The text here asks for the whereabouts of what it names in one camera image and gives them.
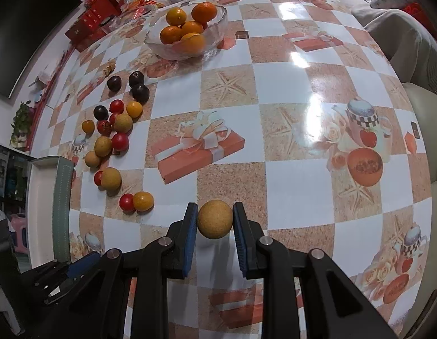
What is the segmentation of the dark plum far left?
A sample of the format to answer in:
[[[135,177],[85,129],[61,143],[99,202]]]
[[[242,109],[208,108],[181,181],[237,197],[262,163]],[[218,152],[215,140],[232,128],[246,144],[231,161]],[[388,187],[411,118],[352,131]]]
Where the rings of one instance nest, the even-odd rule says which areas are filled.
[[[113,93],[117,93],[120,91],[122,86],[122,79],[118,75],[114,75],[108,78],[107,86],[109,91]]]

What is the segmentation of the yellow cherry tomato far left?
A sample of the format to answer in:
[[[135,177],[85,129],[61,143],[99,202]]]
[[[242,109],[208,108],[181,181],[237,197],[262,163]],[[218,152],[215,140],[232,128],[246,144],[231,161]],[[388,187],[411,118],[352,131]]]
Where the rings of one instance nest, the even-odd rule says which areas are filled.
[[[84,120],[84,122],[82,123],[82,130],[86,135],[90,136],[95,131],[95,123],[89,119]]]

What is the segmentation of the orange tangerine front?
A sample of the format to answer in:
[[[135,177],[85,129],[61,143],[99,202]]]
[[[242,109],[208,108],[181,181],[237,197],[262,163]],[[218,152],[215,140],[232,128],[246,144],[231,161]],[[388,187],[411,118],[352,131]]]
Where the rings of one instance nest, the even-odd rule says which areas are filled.
[[[203,34],[186,34],[180,40],[180,50],[183,54],[198,55],[206,49],[206,39]]]

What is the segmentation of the yellow cherry tomato front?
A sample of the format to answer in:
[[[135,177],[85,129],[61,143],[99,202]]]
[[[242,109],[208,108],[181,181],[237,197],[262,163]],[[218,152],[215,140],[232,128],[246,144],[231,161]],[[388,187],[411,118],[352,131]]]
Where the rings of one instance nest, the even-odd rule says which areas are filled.
[[[154,197],[146,191],[139,191],[133,196],[134,209],[138,212],[148,212],[154,207]]]

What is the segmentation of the yellow cherry tomato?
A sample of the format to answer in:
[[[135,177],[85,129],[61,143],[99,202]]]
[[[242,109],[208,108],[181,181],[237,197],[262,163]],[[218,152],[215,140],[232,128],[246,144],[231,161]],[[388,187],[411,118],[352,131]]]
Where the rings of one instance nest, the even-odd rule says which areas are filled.
[[[127,104],[127,114],[132,118],[132,119],[138,119],[143,112],[143,106],[141,103],[137,102],[137,101],[132,101],[129,102]]]
[[[148,212],[154,207],[154,197],[146,191],[139,191],[133,196],[134,209],[138,212]]]
[[[82,130],[86,135],[90,136],[95,131],[95,123],[89,119],[84,120],[84,122],[82,123]]]

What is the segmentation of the black television screen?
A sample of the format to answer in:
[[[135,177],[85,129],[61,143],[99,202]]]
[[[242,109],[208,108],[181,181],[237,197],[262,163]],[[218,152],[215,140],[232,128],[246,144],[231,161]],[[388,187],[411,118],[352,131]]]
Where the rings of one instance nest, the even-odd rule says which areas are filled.
[[[0,96],[12,96],[32,56],[81,0],[0,0]]]

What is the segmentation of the large tan longan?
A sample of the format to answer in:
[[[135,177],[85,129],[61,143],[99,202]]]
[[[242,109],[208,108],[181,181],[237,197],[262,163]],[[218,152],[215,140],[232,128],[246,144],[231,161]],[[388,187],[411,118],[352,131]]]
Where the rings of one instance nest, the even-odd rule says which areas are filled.
[[[106,168],[101,174],[100,186],[108,192],[114,192],[121,187],[121,173],[116,168]]]

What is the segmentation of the red gift box stack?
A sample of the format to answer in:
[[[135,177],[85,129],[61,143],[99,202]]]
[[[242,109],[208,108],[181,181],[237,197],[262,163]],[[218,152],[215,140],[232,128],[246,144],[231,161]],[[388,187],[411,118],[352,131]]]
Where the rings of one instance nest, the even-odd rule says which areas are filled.
[[[86,0],[84,7],[85,11],[65,33],[79,53],[107,35],[111,31],[108,23],[121,14],[117,0]]]

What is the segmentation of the orange tangerine middle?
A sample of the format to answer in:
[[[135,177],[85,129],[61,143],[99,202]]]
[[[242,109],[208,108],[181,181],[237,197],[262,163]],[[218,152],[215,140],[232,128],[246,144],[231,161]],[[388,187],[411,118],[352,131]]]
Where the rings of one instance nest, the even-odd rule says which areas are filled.
[[[181,26],[182,36],[186,34],[201,34],[204,31],[203,25],[197,21],[186,21]]]

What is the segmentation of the walnut shell piece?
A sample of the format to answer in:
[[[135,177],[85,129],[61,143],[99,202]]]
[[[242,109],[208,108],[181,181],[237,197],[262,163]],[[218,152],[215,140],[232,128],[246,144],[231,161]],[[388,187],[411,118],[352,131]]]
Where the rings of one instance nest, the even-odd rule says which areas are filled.
[[[116,60],[109,60],[102,69],[103,76],[110,76],[116,68]]]

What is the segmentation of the red cherry tomato front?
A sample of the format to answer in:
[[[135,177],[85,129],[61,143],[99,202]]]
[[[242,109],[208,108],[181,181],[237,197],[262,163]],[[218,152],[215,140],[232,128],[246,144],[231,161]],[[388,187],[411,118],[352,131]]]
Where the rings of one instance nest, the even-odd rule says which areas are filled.
[[[134,212],[134,196],[132,194],[122,194],[119,200],[119,206],[124,213]]]

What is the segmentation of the tan longan small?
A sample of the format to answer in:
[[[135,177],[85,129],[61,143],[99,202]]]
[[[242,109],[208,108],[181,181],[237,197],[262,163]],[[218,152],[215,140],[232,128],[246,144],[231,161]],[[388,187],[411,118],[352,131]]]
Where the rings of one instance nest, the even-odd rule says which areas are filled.
[[[84,156],[84,163],[89,168],[98,168],[101,163],[101,158],[98,157],[94,151],[89,151]]]

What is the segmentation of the dark plum near tomatoes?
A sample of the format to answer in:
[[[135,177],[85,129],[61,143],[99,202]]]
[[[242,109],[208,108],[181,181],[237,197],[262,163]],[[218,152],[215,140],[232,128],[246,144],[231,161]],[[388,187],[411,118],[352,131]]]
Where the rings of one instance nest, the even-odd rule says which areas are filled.
[[[109,112],[105,106],[96,106],[93,110],[93,115],[97,121],[108,120]]]

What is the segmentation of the pink plastic stool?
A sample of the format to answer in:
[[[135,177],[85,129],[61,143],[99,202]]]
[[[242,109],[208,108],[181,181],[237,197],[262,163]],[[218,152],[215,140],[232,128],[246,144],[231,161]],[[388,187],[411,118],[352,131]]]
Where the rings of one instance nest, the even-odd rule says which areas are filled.
[[[12,214],[10,220],[10,233],[15,251],[28,255],[27,220],[24,214]]]

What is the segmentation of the yellow cherry tomato right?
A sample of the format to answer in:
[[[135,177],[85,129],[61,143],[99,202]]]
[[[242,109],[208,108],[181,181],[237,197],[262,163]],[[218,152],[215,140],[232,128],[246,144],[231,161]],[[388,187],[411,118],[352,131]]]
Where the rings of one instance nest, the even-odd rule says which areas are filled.
[[[129,102],[127,104],[127,114],[132,118],[132,119],[138,119],[143,112],[143,106],[141,103],[137,102],[137,101],[132,101]]]

